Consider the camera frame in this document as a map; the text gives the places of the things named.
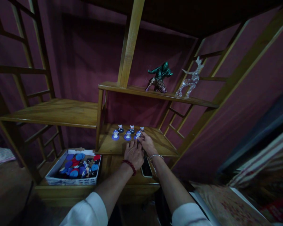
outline bracelet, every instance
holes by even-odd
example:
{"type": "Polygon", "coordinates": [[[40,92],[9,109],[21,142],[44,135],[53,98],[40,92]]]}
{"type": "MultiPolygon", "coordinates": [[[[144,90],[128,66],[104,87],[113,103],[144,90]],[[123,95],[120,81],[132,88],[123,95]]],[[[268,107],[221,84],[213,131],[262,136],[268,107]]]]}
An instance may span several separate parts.
{"type": "Polygon", "coordinates": [[[152,155],[152,156],[150,157],[150,160],[151,160],[154,156],[159,156],[159,157],[161,157],[161,158],[164,160],[164,158],[163,158],[161,155],[152,155]]]}
{"type": "Polygon", "coordinates": [[[132,176],[135,176],[136,175],[136,170],[134,168],[134,165],[130,161],[128,161],[128,160],[123,160],[122,163],[124,163],[124,162],[127,163],[129,166],[131,166],[131,168],[133,169],[133,175],[132,176]]]}

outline maroon fabric backdrop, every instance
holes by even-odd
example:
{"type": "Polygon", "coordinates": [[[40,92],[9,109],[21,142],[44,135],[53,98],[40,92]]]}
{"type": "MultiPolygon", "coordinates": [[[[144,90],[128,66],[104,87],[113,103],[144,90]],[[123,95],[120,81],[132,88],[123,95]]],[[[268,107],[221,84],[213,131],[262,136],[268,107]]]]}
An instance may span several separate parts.
{"type": "MultiPolygon", "coordinates": [[[[28,7],[26,0],[20,2],[28,7]]],[[[97,102],[97,85],[107,80],[117,81],[126,17],[77,0],[39,1],[39,6],[56,96],[97,102]]],[[[251,19],[217,77],[232,74],[275,12],[271,10],[251,19]]],[[[7,31],[18,35],[11,6],[5,0],[0,1],[0,15],[3,15],[7,31]]],[[[41,67],[32,20],[24,13],[23,17],[35,65],[41,67]]],[[[224,49],[236,28],[237,25],[208,37],[200,53],[224,49]]],[[[168,61],[174,75],[166,78],[165,83],[172,92],[194,41],[193,37],[142,21],[129,84],[146,86],[151,78],[147,70],[168,61]]],[[[217,60],[218,57],[213,57],[207,61],[202,76],[210,73],[217,60]]],[[[27,67],[21,44],[0,37],[0,64],[27,67]]],[[[43,76],[25,75],[22,78],[28,94],[45,89],[43,76]]],[[[223,84],[200,81],[192,96],[212,100],[223,84]]],[[[0,75],[0,88],[12,112],[23,107],[10,75],[0,75]]],[[[174,172],[189,179],[211,179],[231,150],[282,92],[283,33],[178,162],[174,172]]],[[[111,123],[157,126],[165,105],[164,101],[157,99],[110,92],[106,119],[111,123]]],[[[176,103],[174,107],[184,114],[188,105],[176,103]]],[[[180,131],[184,136],[204,110],[200,106],[194,109],[180,131]]],[[[173,125],[178,123],[176,117],[173,125]]],[[[21,132],[26,137],[39,127],[29,124],[21,132]]],[[[63,136],[67,147],[95,146],[95,130],[92,129],[63,127],[63,136]]],[[[181,144],[181,139],[173,131],[169,131],[167,137],[176,147],[181,144]]],[[[41,154],[38,146],[33,145],[31,153],[38,162],[41,154]]]]}

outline green figurine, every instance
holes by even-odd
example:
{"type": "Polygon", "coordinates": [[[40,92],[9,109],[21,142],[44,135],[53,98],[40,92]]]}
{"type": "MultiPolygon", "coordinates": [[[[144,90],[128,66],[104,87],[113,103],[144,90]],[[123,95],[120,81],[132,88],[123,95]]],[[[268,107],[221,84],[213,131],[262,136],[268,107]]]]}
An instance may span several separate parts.
{"type": "Polygon", "coordinates": [[[160,91],[161,93],[166,93],[167,88],[164,84],[164,78],[170,77],[173,73],[171,73],[171,70],[169,69],[168,62],[163,63],[162,66],[154,69],[153,71],[148,70],[149,74],[156,74],[154,78],[149,80],[148,87],[145,89],[146,91],[149,91],[149,88],[154,85],[154,91],[160,91]]]}

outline black phone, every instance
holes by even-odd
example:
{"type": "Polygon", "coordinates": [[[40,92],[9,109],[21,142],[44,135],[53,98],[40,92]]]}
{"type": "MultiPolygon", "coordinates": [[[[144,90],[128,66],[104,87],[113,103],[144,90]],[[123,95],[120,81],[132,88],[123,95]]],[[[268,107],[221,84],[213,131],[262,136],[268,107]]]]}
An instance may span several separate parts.
{"type": "Polygon", "coordinates": [[[144,156],[144,164],[141,166],[141,172],[144,177],[153,177],[148,158],[144,156]]]}

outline white sleeve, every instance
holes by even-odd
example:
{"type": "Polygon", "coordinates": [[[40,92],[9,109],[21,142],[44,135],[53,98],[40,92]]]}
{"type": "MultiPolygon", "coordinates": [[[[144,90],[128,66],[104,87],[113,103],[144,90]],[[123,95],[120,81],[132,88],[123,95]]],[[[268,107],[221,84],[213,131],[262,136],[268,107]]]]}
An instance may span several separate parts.
{"type": "Polygon", "coordinates": [[[173,226],[212,226],[196,203],[186,203],[178,207],[172,216],[173,226]]]}
{"type": "Polygon", "coordinates": [[[92,192],[85,200],[71,208],[60,226],[107,226],[108,216],[101,197],[92,192]]]}

